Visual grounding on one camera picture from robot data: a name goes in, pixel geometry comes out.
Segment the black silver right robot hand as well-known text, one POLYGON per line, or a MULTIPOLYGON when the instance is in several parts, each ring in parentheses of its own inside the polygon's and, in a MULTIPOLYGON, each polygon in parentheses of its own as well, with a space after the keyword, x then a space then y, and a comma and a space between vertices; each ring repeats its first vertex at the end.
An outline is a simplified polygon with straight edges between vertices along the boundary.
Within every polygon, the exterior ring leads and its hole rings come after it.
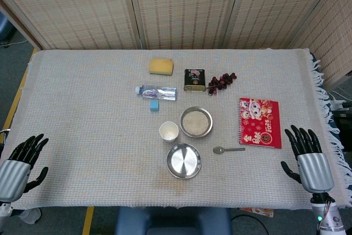
POLYGON ((291 144, 299 172, 293 172, 286 162, 281 161, 283 171, 309 193, 329 192, 334 188, 333 176, 317 135, 311 129, 305 130, 294 125, 290 127, 291 129, 284 131, 291 144))

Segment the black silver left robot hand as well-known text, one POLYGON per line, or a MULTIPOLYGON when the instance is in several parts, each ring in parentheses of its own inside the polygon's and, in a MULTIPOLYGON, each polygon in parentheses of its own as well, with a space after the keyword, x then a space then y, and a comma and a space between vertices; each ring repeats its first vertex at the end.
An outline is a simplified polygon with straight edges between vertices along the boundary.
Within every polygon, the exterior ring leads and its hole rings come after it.
POLYGON ((13 203, 24 193, 39 186, 47 176, 48 167, 43 167, 39 176, 29 182, 28 179, 43 147, 49 139, 43 134, 31 136, 20 143, 8 159, 1 164, 1 203, 13 203))

